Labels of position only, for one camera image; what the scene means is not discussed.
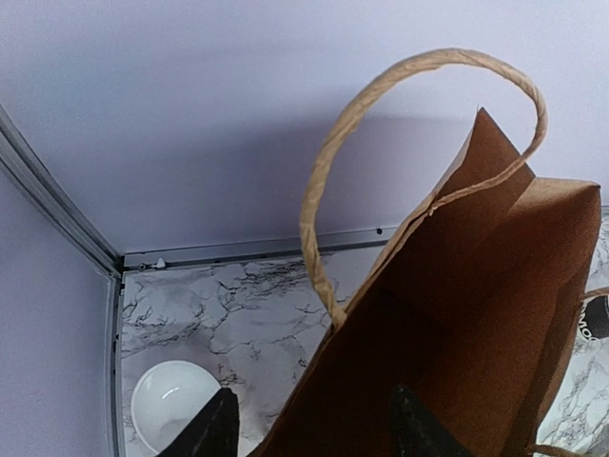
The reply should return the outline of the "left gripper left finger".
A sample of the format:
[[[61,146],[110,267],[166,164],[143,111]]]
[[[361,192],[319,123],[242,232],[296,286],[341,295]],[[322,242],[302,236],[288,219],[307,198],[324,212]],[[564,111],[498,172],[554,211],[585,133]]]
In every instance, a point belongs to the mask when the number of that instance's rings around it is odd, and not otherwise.
[[[237,457],[239,428],[238,397],[222,387],[158,457]]]

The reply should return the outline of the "brown paper bag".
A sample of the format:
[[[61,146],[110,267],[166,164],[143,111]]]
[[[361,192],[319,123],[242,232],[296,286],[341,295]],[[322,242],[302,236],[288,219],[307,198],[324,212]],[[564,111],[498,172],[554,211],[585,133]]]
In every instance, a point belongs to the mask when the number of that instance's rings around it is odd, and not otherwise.
[[[315,221],[332,162],[368,109],[402,80],[446,65],[495,72],[533,101],[537,124],[518,151],[484,109],[455,160],[403,220],[346,304],[324,271]],[[314,162],[300,236],[331,326],[258,456],[392,456],[398,385],[471,456],[549,454],[537,432],[562,383],[590,298],[600,187],[528,167],[547,111],[539,89],[476,50],[398,62],[344,109]]]

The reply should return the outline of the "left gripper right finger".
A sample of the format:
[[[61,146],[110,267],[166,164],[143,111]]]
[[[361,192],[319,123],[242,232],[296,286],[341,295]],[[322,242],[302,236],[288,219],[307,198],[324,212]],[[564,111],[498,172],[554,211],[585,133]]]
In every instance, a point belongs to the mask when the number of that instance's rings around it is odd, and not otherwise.
[[[466,449],[406,386],[391,395],[391,455],[398,457],[470,457]]]

